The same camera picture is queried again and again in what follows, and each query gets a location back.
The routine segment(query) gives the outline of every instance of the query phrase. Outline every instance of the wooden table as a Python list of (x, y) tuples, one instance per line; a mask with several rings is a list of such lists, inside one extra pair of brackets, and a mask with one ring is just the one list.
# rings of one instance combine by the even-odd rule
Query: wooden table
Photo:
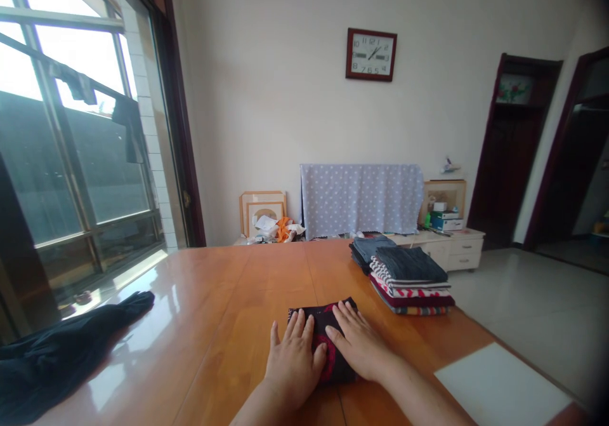
[[(495, 338), (453, 308), (443, 317), (394, 315), (351, 260), (348, 241), (183, 250), (125, 287), (156, 295), (87, 383), (36, 424), (226, 425), (265, 374), (269, 331), (289, 307), (352, 296), (389, 345), (459, 409), (433, 373)], [(580, 418), (571, 404), (552, 423)], [(407, 421), (365, 381), (316, 391), (290, 422), (397, 425)]]

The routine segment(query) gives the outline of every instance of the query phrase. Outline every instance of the cabinet drawer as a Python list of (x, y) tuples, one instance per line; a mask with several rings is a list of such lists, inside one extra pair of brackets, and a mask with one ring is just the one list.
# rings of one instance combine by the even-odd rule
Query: cabinet drawer
[(467, 255), (450, 255), (447, 270), (475, 269), (480, 264), (480, 256), (480, 252)]
[(451, 242), (451, 255), (465, 255), (466, 253), (480, 253), (484, 239), (465, 239)]

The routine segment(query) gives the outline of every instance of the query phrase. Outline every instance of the hand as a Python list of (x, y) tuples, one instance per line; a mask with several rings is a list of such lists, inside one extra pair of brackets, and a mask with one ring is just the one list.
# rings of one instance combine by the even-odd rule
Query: hand
[(325, 364), (327, 345), (322, 343), (311, 352), (313, 324), (309, 316), (305, 325), (305, 312), (293, 313), (287, 324), (284, 341), (279, 341), (277, 322), (271, 327), (271, 351), (266, 363), (267, 383), (275, 394), (283, 397), (289, 411), (300, 408), (317, 386)]
[(362, 313), (359, 310), (355, 312), (349, 302), (345, 305), (340, 301), (332, 311), (344, 336), (338, 329), (326, 326), (328, 337), (360, 377), (380, 383), (385, 367), (397, 356), (387, 348)]

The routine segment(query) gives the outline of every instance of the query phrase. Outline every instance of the stack of folded clothes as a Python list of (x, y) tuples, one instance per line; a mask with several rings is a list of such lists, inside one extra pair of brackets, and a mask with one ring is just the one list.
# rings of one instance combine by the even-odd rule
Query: stack of folded clothes
[(362, 268), (363, 273), (366, 275), (370, 274), (370, 263), (372, 262), (372, 257), (376, 254), (376, 250), (381, 247), (395, 246), (394, 241), (382, 234), (372, 238), (356, 237), (353, 243), (349, 244), (353, 261)]
[(380, 247), (370, 259), (370, 282), (394, 313), (442, 315), (455, 305), (448, 275), (420, 247)]

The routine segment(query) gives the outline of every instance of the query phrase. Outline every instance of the box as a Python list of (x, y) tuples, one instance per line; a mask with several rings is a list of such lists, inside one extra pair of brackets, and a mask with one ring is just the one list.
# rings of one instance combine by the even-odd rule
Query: box
[(443, 220), (442, 218), (432, 218), (431, 227), (440, 231), (451, 231), (463, 229), (463, 219), (454, 218), (452, 220)]
[(431, 212), (431, 217), (432, 218), (441, 218), (442, 220), (455, 220), (456, 218), (459, 218), (459, 213), (458, 212), (454, 213), (449, 210), (443, 211), (443, 212), (433, 211), (433, 212)]
[(445, 211), (446, 203), (433, 203), (433, 211)]

